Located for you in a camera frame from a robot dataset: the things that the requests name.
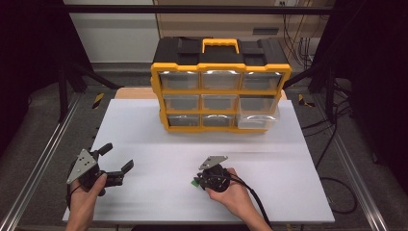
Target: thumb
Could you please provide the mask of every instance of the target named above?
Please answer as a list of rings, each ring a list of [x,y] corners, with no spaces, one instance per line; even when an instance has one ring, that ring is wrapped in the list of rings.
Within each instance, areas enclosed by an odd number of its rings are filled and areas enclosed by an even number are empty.
[[[108,175],[103,173],[99,178],[96,180],[95,184],[93,184],[92,189],[90,189],[89,193],[98,196],[99,193],[103,190],[106,184],[106,179]]]

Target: white table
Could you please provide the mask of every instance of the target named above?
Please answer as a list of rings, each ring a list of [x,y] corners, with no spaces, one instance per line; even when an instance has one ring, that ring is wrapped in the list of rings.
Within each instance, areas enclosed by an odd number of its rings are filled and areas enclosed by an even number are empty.
[[[111,142],[101,169],[135,166],[120,187],[97,200],[94,220],[113,223],[239,223],[222,205],[191,184],[208,156],[226,155],[261,198],[275,223],[334,222],[291,101],[264,134],[168,133],[157,99],[113,99],[92,150]],[[63,220],[67,220],[68,211]]]

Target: wall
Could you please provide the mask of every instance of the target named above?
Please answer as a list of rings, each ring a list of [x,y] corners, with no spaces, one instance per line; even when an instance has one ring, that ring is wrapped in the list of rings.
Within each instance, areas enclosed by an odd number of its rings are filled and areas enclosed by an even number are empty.
[[[153,5],[151,0],[64,0],[68,4]],[[72,13],[91,63],[150,63],[159,33],[155,14]]]

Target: silver bracket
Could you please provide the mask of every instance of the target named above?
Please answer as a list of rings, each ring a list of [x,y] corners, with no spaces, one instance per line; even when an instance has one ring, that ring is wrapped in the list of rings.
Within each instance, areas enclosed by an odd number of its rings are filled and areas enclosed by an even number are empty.
[[[71,184],[74,180],[81,177],[92,167],[96,166],[97,162],[93,157],[88,153],[87,150],[82,149],[81,153],[78,156],[78,159],[75,163],[74,168],[71,170],[71,173],[66,180],[66,184]]]
[[[200,166],[199,170],[214,167],[227,159],[227,156],[209,156],[207,160],[205,160],[205,162]]]

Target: yellow and black storage organizer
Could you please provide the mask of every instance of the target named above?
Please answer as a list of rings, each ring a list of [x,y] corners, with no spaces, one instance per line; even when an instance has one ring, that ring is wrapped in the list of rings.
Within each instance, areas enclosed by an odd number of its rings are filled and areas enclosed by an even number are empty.
[[[276,39],[162,38],[151,84],[169,132],[265,132],[291,71]]]

